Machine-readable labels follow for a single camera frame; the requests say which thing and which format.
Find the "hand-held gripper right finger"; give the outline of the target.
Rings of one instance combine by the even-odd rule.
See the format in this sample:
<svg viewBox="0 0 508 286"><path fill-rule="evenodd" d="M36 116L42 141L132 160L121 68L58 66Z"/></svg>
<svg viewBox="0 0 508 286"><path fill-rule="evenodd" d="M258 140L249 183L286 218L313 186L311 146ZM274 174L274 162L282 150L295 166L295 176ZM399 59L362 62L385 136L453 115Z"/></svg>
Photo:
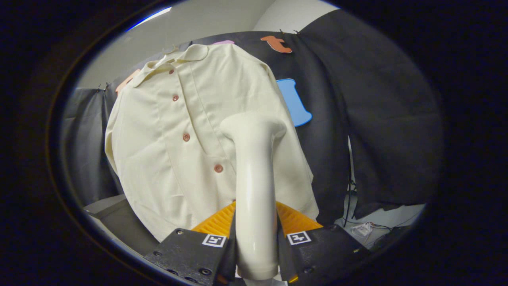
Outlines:
<svg viewBox="0 0 508 286"><path fill-rule="evenodd" d="M278 262L289 285L327 285L348 276L370 251L343 228L323 226L276 202Z"/></svg>

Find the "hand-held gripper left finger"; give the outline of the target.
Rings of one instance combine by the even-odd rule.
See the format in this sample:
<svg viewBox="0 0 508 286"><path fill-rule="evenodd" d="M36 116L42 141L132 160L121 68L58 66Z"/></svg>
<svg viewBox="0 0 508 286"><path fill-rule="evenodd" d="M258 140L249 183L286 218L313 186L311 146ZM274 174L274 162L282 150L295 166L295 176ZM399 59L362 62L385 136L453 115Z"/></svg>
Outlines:
<svg viewBox="0 0 508 286"><path fill-rule="evenodd" d="M236 279L235 207L232 202L191 230L176 228L145 259L202 286L231 286Z"/></svg>

